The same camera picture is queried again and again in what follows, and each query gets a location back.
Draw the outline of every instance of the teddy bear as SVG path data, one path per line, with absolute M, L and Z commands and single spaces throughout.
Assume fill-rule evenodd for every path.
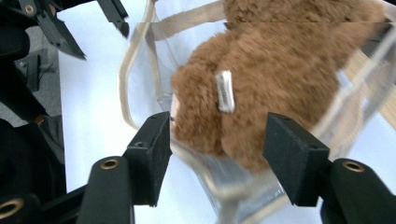
M 201 44 L 172 77 L 179 100 L 172 132 L 200 153 L 251 173 L 262 156 L 268 112 L 307 130 L 339 89 L 336 72 L 384 21 L 375 0 L 223 0 L 226 30 Z M 216 76 L 231 73 L 233 112 L 219 110 Z

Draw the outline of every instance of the beige bag trim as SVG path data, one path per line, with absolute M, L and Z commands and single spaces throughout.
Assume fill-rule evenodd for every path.
M 224 18 L 221 1 L 183 11 L 152 24 L 154 40 L 164 40 L 199 24 L 221 21 Z

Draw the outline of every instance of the clear plastic bag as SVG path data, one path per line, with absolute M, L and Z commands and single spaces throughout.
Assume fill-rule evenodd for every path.
M 152 114 L 176 108 L 171 76 L 198 45 L 224 31 L 223 23 L 221 1 L 148 0 L 145 17 L 136 25 L 120 67 L 125 122 L 138 129 Z M 393 24 L 371 58 L 358 51 L 351 59 L 345 73 L 355 73 L 353 80 L 340 72 L 344 85 L 312 130 L 332 149 L 332 160 L 347 155 L 364 123 L 386 99 L 389 83 L 396 78 L 395 42 Z M 197 153 L 175 139 L 171 148 L 197 174 L 218 223 L 255 223 L 288 201 L 271 170 L 252 175 L 231 160 Z

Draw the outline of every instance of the brown teddy bear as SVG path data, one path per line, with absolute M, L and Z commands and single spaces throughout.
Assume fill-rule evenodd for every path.
M 192 149 L 227 156 L 252 173 L 266 116 L 310 130 L 338 90 L 337 70 L 383 21 L 372 0 L 223 0 L 227 30 L 210 38 L 172 78 L 179 100 L 173 132 Z M 234 111 L 223 112 L 215 75 L 230 71 Z

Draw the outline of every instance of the metal screw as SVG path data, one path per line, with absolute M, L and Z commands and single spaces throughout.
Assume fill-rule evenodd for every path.
M 35 8 L 32 7 L 32 5 L 26 5 L 25 11 L 26 11 L 27 14 L 31 15 L 31 14 L 35 13 Z

